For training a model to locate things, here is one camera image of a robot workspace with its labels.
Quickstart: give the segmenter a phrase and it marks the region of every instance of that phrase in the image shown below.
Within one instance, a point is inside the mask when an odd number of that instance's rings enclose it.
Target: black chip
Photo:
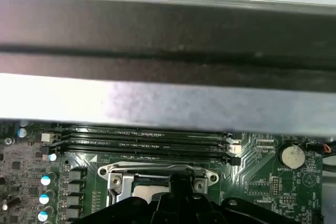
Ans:
[[[12,169],[15,169],[15,170],[20,170],[20,165],[21,163],[20,162],[12,162]]]
[[[19,191],[20,190],[20,187],[19,186],[12,186],[11,191]]]
[[[37,187],[30,187],[28,194],[30,194],[30,195],[38,195]]]
[[[17,218],[17,216],[10,216],[10,218],[9,218],[9,223],[18,223],[18,218]]]
[[[35,157],[37,157],[37,158],[41,158],[41,157],[42,157],[42,153],[41,153],[41,152],[37,152],[37,153],[35,153]]]

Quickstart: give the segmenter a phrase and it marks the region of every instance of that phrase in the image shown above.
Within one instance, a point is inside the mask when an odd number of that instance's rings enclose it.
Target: green circuit board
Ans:
[[[69,215],[81,218],[106,207],[107,181],[98,176],[98,168],[120,161],[183,162],[214,171],[219,181],[209,186],[208,195],[216,203],[227,197],[239,197],[307,224],[313,223],[314,214],[321,213],[322,157],[304,151],[304,165],[297,169],[285,167],[278,160],[278,150],[283,145],[315,143],[311,137],[235,133],[231,138],[242,146],[236,155],[241,158],[241,165],[231,166],[218,159],[221,149],[212,146],[218,143],[221,146],[226,133],[34,123],[26,126],[27,136],[18,137],[20,127],[19,122],[0,124],[0,154],[3,154],[0,177],[5,176],[7,182],[0,186],[0,196],[2,200],[8,195],[22,198],[17,207],[0,211],[0,223],[39,223],[38,213],[46,206],[39,203],[38,197],[49,189],[56,192],[48,203],[54,209],[48,219],[51,223],[68,224]],[[41,142],[41,134],[45,132],[57,136],[56,142],[67,144],[60,145],[54,161],[40,150],[42,146],[55,145],[53,141]],[[5,145],[3,140],[7,137],[15,143]],[[123,152],[123,149],[140,151]],[[69,172],[76,169],[85,171],[80,178],[80,209],[67,204]],[[40,178],[48,172],[54,172],[57,179],[43,186]]]

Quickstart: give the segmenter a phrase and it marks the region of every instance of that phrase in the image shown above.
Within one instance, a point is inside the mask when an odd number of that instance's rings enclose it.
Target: black plastic part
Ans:
[[[336,69],[334,7],[244,0],[213,6],[0,0],[0,6],[0,72],[336,91],[335,73],[311,71]]]
[[[233,166],[240,166],[242,163],[242,160],[240,157],[230,157],[228,163]]]
[[[232,223],[239,218],[239,223],[298,224],[292,219],[239,198],[227,198],[222,201],[221,207],[223,215],[228,216]]]
[[[312,214],[312,224],[324,224],[324,216],[318,212],[313,212]]]
[[[5,177],[0,177],[0,185],[5,185],[5,184],[6,184]]]
[[[170,180],[170,191],[173,193],[163,194],[159,202],[152,201],[148,205],[143,199],[130,197],[74,224],[298,224],[239,198],[225,199],[221,206],[209,202],[204,195],[192,192],[192,178],[187,175],[172,175]]]
[[[41,146],[40,148],[42,155],[50,155],[53,153],[51,146]]]

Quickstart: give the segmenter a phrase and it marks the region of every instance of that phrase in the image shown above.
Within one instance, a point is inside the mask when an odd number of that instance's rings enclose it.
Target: capacitor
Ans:
[[[29,137],[33,134],[33,131],[27,128],[21,128],[17,131],[17,136],[20,138]]]
[[[5,184],[6,184],[5,177],[0,177],[0,185],[5,185]]]
[[[48,155],[48,159],[49,159],[49,161],[52,161],[52,162],[56,161],[57,155],[55,153],[52,153],[52,154]]]
[[[278,151],[278,159],[281,164],[290,169],[298,169],[304,165],[306,155],[298,145],[284,145]]]
[[[50,200],[55,197],[55,192],[53,190],[47,190],[44,194],[40,195],[39,201],[41,204],[48,204]]]
[[[41,184],[44,186],[49,186],[51,183],[55,181],[55,179],[56,179],[56,174],[53,172],[50,172],[41,178]]]
[[[44,208],[38,215],[37,219],[39,221],[47,221],[51,215],[53,215],[54,209],[51,206]]]
[[[10,138],[10,137],[7,137],[4,139],[4,144],[5,145],[11,145],[11,144],[14,144],[15,143],[15,140],[13,138]]]
[[[20,127],[24,128],[24,127],[27,127],[27,126],[31,126],[33,125],[33,122],[30,122],[28,120],[21,120],[20,121]]]
[[[7,211],[21,203],[20,197],[15,197],[2,205],[2,210]]]

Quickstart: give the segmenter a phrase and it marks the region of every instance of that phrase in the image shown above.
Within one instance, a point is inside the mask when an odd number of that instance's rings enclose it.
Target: wire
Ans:
[[[324,149],[325,153],[331,153],[332,152],[332,149],[329,147],[328,144],[324,144],[323,149]]]
[[[336,165],[322,164],[322,170],[330,173],[336,173]]]

